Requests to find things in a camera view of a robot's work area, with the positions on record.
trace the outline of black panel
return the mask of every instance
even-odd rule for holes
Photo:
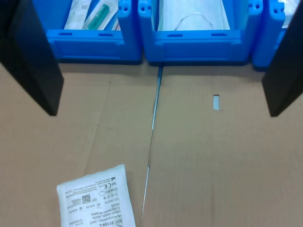
[[[271,116],[303,92],[303,2],[301,1],[263,80]]]
[[[34,5],[31,0],[6,1],[0,0],[0,13],[12,15],[1,17],[1,62],[49,115],[57,115],[63,77]]]

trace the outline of white gauze package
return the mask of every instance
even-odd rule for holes
[[[81,30],[89,11],[91,0],[72,0],[71,10],[64,29]]]
[[[135,227],[124,165],[57,186],[61,227]]]
[[[300,0],[278,0],[278,2],[284,3],[285,22],[282,28],[288,28],[293,15],[300,3]]]

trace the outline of bin handle hole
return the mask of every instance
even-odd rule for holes
[[[62,32],[62,33],[59,33],[58,35],[72,35],[71,32]]]
[[[99,33],[99,36],[113,36],[113,34]]]
[[[214,95],[214,110],[220,110],[220,95]]]
[[[212,36],[227,36],[226,33],[212,33]]]
[[[182,34],[169,34],[167,37],[182,37]]]

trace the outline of green syringe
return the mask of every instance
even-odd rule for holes
[[[108,13],[109,13],[109,6],[106,4],[103,4],[99,13],[95,16],[95,18],[87,26],[87,30],[97,30],[98,27],[103,22],[103,20],[105,19],[105,17],[108,15]]]

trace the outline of white string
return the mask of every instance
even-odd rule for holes
[[[192,16],[192,15],[200,15],[201,17],[203,17],[203,19],[204,19],[207,23],[209,23],[210,27],[212,27],[212,30],[214,29],[212,23],[210,23],[210,22],[203,16],[203,14],[196,12],[196,13],[190,14],[190,15],[184,17],[183,19],[181,19],[180,22],[179,22],[179,24],[175,27],[174,31],[177,31],[177,29],[180,27],[182,21],[183,21],[185,18],[190,17],[190,16]]]

